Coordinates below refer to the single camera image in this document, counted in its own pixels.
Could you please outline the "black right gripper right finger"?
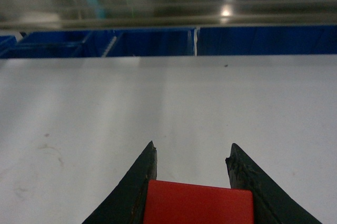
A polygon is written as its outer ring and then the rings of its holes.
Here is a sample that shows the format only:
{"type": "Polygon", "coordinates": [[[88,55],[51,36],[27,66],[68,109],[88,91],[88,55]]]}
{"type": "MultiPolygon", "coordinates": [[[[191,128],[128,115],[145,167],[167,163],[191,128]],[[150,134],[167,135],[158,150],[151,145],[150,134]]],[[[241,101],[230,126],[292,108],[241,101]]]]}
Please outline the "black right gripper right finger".
{"type": "Polygon", "coordinates": [[[293,200],[236,143],[225,159],[232,189],[249,190],[253,195],[255,223],[320,223],[293,200]]]}

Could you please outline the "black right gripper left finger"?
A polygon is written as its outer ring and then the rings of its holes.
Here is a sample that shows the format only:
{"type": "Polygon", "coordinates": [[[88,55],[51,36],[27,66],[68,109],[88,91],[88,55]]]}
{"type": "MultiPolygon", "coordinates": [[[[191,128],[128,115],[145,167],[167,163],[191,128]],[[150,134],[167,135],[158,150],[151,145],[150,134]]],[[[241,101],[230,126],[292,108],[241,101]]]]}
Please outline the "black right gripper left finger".
{"type": "Polygon", "coordinates": [[[84,223],[142,223],[148,183],[157,178],[157,151],[150,141],[130,169],[84,223]]]}

